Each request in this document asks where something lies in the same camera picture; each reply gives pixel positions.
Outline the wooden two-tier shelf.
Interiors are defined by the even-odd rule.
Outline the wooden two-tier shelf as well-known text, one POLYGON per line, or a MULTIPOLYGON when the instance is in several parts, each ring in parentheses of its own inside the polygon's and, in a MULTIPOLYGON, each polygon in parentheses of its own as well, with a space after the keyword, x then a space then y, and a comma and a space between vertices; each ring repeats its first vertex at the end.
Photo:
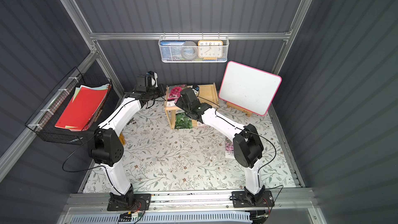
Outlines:
POLYGON ((192 120, 195 127, 202 122, 205 110, 219 105, 216 85, 177 85, 167 88, 165 113, 171 129, 176 122, 192 120))

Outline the purple flower seed bag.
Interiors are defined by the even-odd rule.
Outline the purple flower seed bag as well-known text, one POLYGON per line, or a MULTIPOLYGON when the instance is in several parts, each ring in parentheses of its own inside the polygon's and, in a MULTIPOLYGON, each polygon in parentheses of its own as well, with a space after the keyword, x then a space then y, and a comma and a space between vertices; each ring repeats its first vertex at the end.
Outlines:
POLYGON ((235 159, 234 157, 234 147, 233 147, 233 142, 226 138, 225 142, 225 157, 227 159, 235 159))

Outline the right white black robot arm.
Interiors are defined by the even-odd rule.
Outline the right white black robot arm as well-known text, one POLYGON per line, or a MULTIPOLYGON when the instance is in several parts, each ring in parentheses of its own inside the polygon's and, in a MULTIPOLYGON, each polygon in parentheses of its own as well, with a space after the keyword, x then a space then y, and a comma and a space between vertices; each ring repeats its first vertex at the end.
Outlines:
POLYGON ((265 188, 259 180, 260 160, 264 146, 255 126, 239 124, 218 113, 208 103, 200 102, 192 88, 181 91, 176 106, 184 110, 191 119, 216 129, 232 141, 234 158, 245 168, 247 192, 254 196, 265 188))

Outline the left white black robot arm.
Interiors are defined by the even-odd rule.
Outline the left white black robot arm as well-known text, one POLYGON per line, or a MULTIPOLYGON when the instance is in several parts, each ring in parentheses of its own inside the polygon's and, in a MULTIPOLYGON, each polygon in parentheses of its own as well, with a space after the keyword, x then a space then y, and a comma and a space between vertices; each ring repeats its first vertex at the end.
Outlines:
POLYGON ((115 111, 100 123, 89 141, 89 156, 105 172, 112 186, 111 193, 125 196, 131 190, 121 159, 124 145, 120 135, 133 116, 144 105, 165 96, 165 86, 158 83, 158 75, 149 71, 139 75, 133 91, 127 93, 115 111))

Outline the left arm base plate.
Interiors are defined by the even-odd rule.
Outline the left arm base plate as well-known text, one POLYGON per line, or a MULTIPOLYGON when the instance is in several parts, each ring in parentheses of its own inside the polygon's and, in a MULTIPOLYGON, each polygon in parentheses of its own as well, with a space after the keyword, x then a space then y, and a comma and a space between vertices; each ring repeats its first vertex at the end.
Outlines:
POLYGON ((144 211, 149 209, 151 194, 119 196, 110 193, 107 211, 144 211))

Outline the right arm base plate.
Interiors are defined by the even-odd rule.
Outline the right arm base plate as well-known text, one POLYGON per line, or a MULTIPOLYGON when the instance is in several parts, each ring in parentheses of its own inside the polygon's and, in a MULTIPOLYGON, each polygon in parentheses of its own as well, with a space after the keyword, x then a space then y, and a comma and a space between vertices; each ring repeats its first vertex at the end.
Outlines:
POLYGON ((260 191, 256 195, 253 195, 248 191, 233 191, 230 196, 230 200, 235 208, 271 208, 275 206, 274 197, 270 190, 260 191))

